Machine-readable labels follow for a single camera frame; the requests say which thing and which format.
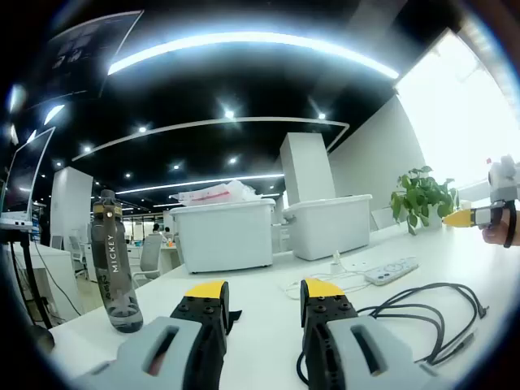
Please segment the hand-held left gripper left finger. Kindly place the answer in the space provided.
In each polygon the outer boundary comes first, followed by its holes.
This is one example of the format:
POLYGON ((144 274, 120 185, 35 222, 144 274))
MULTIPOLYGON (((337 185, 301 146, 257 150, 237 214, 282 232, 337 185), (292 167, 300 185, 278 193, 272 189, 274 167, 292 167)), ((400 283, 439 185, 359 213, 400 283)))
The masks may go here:
POLYGON ((228 282, 189 289, 168 317, 126 339, 116 359, 76 380, 78 389, 217 389, 232 327, 228 282))

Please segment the person's right hand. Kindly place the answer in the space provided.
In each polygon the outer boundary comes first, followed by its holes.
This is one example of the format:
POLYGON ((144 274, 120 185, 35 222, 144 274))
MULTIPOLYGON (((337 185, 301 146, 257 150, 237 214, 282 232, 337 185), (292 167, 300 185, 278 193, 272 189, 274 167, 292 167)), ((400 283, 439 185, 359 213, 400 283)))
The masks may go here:
POLYGON ((511 222, 510 210, 505 208, 491 208, 490 223, 483 224, 479 227, 482 231, 482 238, 488 244, 506 246, 519 246, 519 210, 516 210, 516 219, 514 220, 514 234, 509 238, 511 222))

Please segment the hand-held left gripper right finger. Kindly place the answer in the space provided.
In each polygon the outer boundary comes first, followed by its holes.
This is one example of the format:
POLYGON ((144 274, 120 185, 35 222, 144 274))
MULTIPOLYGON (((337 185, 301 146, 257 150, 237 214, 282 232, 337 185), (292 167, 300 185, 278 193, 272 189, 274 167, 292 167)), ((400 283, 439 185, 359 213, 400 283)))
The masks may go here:
POLYGON ((409 346, 370 316, 360 316, 336 285, 301 281, 300 363, 309 389, 445 389, 446 379, 413 360, 409 346))

